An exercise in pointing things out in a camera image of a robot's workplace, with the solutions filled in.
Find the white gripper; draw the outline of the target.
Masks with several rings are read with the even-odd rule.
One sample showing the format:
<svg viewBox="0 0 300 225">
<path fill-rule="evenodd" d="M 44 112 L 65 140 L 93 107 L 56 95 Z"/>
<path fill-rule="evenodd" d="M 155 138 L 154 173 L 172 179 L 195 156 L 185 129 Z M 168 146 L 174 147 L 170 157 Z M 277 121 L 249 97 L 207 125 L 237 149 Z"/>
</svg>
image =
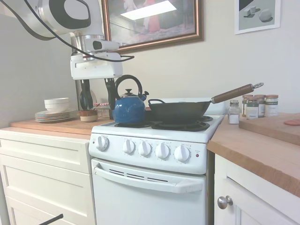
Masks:
<svg viewBox="0 0 300 225">
<path fill-rule="evenodd" d="M 114 78 L 123 75 L 121 62 L 103 60 L 84 60 L 82 55 L 71 56 L 71 76 L 74 80 L 81 80 L 80 105 L 83 110 L 91 109 L 91 93 L 89 79 L 105 79 L 108 91 L 108 103 L 111 110 L 115 109 L 116 88 Z"/>
</svg>

